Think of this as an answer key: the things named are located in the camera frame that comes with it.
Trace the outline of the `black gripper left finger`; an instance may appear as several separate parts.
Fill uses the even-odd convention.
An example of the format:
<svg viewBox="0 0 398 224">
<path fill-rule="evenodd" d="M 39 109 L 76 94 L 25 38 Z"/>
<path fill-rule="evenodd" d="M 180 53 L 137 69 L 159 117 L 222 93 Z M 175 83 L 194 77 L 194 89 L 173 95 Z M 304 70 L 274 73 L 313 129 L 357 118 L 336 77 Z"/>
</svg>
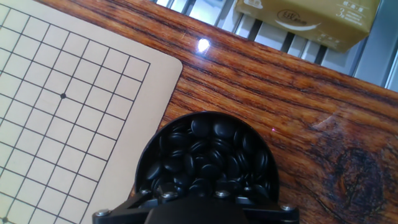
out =
<svg viewBox="0 0 398 224">
<path fill-rule="evenodd" d="M 113 210 L 102 209 L 92 215 L 94 224 L 145 223 L 153 209 L 180 198 L 173 182 L 152 186 L 144 184 L 131 198 Z"/>
</svg>

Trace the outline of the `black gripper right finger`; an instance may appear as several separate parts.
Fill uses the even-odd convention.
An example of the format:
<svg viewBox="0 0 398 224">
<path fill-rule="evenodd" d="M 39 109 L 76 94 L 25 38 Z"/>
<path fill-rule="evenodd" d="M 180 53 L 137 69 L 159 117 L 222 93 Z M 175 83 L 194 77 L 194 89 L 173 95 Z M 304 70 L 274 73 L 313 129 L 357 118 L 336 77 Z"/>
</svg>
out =
<svg viewBox="0 0 398 224">
<path fill-rule="evenodd" d="M 278 205 L 259 185 L 238 187 L 234 183 L 217 183 L 213 197 L 236 205 L 249 223 L 299 223 L 297 207 Z"/>
</svg>

